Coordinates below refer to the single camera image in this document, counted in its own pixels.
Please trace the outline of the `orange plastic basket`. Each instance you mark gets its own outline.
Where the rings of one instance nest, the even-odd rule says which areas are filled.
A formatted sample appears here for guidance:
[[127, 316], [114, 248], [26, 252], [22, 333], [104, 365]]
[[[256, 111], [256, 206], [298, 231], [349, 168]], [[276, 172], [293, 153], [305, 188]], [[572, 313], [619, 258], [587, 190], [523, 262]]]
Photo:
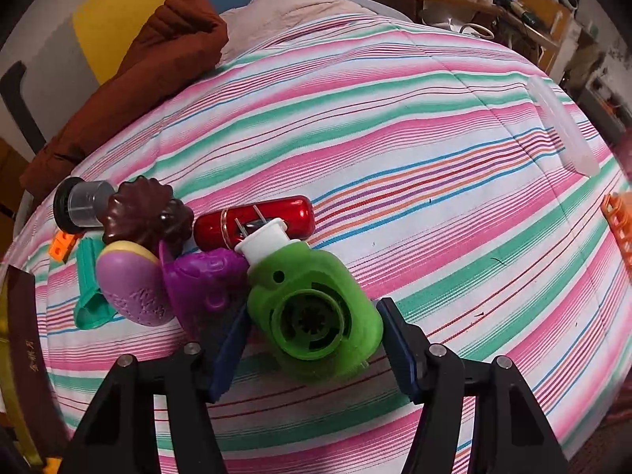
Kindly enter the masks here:
[[632, 193], [610, 193], [601, 202], [601, 211], [623, 257], [628, 275], [632, 274]]

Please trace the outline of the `purple plastic hat toy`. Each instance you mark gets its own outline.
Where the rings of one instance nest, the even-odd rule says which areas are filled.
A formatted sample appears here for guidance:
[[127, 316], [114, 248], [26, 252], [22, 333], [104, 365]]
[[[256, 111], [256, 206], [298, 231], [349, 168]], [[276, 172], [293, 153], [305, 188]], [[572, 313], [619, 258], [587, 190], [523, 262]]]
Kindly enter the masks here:
[[242, 306], [250, 292], [248, 263], [231, 249], [193, 252], [176, 258], [161, 242], [158, 258], [173, 314], [192, 339], [199, 338], [229, 309]]

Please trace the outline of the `striped pink green bedspread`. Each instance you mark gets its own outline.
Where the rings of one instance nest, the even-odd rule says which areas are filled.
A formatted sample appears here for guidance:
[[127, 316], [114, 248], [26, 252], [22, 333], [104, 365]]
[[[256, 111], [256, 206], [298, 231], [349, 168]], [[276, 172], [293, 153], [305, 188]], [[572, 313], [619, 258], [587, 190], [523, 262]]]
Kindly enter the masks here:
[[[527, 81], [542, 77], [600, 165], [571, 170]], [[510, 356], [564, 452], [597, 429], [631, 368], [631, 284], [600, 203], [629, 190], [584, 113], [514, 51], [382, 16], [301, 24], [224, 64], [79, 165], [157, 178], [197, 214], [313, 202], [310, 246], [371, 299], [462, 357]], [[177, 323], [80, 331], [76, 262], [54, 262], [48, 197], [4, 258], [35, 276], [45, 363], [72, 433], [113, 361], [169, 354]], [[210, 415], [229, 473], [400, 473], [421, 406], [381, 349], [357, 377], [305, 385], [251, 335]]]

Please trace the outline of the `gold tin box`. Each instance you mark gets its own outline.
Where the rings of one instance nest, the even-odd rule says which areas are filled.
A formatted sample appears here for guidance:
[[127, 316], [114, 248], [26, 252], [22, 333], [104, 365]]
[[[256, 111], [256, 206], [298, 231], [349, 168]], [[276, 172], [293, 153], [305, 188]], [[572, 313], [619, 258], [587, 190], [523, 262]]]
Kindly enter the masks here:
[[6, 268], [1, 284], [1, 395], [17, 443], [32, 468], [44, 468], [68, 445], [39, 337], [35, 280]]

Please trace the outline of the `pale pink pillow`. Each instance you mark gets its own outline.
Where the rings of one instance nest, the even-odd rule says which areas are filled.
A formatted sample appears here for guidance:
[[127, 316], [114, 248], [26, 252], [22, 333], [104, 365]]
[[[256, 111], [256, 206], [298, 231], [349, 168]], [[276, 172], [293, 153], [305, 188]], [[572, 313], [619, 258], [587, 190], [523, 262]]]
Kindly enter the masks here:
[[222, 49], [221, 62], [232, 61], [263, 41], [299, 24], [355, 13], [375, 15], [375, 12], [350, 0], [251, 0], [246, 6], [221, 14], [228, 30], [228, 42]]

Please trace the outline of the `orange plastic block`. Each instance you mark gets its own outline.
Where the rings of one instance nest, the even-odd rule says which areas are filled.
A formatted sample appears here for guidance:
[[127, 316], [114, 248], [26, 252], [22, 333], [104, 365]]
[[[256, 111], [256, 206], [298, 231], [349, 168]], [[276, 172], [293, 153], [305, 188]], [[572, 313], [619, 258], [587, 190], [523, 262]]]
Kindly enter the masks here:
[[65, 263], [80, 238], [81, 233], [71, 234], [57, 230], [49, 246], [48, 255], [56, 262]]

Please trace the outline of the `wooden desk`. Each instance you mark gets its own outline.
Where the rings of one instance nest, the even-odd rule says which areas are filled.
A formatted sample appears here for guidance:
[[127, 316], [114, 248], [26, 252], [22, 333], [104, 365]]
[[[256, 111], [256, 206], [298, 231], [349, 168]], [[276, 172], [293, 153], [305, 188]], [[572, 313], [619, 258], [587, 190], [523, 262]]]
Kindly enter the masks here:
[[507, 24], [517, 28], [524, 36], [531, 39], [543, 49], [543, 54], [538, 61], [538, 67], [552, 78], [563, 70], [568, 58], [571, 56], [573, 45], [573, 30], [575, 21], [571, 12], [562, 4], [554, 0], [517, 0], [530, 10], [537, 18], [541, 19], [543, 29], [541, 31], [524, 24], [512, 12], [486, 3], [482, 0], [375, 0], [379, 3], [392, 6], [393, 9], [415, 21], [420, 20], [422, 6], [428, 2], [454, 6], [459, 10], [467, 10], [498, 18]]

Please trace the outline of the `translucent white plastic case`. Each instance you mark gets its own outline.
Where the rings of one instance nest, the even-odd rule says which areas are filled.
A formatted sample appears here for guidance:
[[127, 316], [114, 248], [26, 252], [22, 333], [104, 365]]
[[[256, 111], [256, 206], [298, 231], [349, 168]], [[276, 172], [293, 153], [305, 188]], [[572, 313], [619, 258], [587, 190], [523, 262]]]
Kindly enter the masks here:
[[553, 124], [575, 171], [586, 177], [597, 175], [600, 166], [593, 150], [554, 91], [537, 75], [528, 78], [526, 87], [540, 105], [545, 118]]

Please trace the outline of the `clear jar black lid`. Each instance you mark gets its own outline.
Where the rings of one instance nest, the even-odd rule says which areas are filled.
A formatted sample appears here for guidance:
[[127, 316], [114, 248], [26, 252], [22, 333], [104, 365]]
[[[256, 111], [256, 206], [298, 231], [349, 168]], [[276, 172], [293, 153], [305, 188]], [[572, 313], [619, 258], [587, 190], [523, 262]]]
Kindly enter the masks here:
[[54, 218], [58, 228], [69, 234], [102, 229], [108, 200], [116, 189], [108, 181], [64, 179], [54, 197]]

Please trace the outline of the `rust brown blanket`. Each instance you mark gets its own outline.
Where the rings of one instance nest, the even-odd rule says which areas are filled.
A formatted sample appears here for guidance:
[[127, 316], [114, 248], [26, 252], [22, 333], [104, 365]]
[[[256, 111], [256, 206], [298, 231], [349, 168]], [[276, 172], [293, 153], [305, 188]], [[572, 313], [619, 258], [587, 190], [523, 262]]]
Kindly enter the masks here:
[[19, 178], [36, 201], [106, 142], [220, 62], [227, 24], [210, 0], [165, 0], [119, 69], [35, 155]]

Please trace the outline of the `dark brown ridged toy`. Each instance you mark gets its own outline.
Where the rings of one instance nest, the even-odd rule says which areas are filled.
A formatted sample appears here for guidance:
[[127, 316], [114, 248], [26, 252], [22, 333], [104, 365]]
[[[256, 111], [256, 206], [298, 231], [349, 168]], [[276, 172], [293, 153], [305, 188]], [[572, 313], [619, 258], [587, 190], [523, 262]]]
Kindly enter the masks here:
[[108, 198], [100, 221], [106, 245], [133, 242], [158, 256], [164, 243], [173, 256], [179, 256], [192, 236], [194, 213], [175, 197], [170, 185], [140, 175], [122, 183]]

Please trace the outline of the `red metallic cylinder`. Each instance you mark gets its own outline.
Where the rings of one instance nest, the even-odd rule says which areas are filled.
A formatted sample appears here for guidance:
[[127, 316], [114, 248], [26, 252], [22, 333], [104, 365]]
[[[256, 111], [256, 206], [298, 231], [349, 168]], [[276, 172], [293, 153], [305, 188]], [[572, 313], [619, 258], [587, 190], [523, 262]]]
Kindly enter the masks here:
[[291, 239], [306, 240], [315, 231], [313, 205], [305, 196], [290, 196], [229, 207], [200, 215], [193, 228], [197, 247], [204, 252], [234, 249], [247, 234], [269, 220], [280, 218]]

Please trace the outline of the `purple yellow oval toy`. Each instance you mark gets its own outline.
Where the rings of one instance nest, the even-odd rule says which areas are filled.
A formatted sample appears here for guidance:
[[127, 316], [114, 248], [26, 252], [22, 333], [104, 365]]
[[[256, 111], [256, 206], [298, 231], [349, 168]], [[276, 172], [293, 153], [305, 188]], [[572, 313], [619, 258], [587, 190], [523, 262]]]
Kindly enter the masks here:
[[98, 255], [95, 276], [106, 301], [125, 319], [143, 326], [173, 320], [161, 262], [149, 249], [113, 242]]

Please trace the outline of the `teal plastic tube toy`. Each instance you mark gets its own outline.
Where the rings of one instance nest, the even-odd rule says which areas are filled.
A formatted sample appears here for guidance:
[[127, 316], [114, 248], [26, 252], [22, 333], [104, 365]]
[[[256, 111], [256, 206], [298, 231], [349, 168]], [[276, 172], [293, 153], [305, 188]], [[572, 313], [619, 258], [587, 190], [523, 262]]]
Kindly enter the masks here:
[[95, 237], [83, 237], [78, 242], [76, 267], [79, 298], [74, 307], [74, 323], [77, 329], [96, 329], [113, 320], [117, 314], [101, 291], [96, 280], [96, 260], [104, 244]]

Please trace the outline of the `green plastic pencil sharpener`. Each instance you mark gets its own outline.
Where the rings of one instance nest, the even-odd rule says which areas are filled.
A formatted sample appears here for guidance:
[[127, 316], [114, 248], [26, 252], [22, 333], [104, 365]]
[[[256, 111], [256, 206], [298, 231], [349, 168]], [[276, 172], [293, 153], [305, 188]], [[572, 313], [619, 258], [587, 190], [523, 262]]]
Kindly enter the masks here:
[[236, 246], [248, 263], [248, 313], [292, 377], [353, 377], [381, 343], [381, 316], [336, 255], [286, 229], [283, 219], [271, 219]]

